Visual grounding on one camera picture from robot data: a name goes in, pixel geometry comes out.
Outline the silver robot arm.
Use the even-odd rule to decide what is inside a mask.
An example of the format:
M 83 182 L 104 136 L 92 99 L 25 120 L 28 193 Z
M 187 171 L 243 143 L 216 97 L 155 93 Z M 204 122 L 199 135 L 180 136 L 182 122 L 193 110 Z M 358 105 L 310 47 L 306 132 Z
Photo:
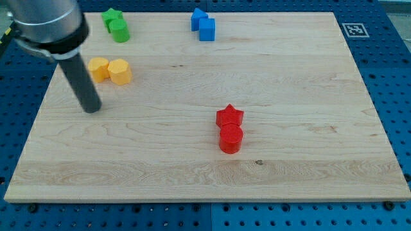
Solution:
M 79 53 L 89 27 L 75 0 L 6 0 L 17 29 L 16 42 L 27 53 L 51 62 Z

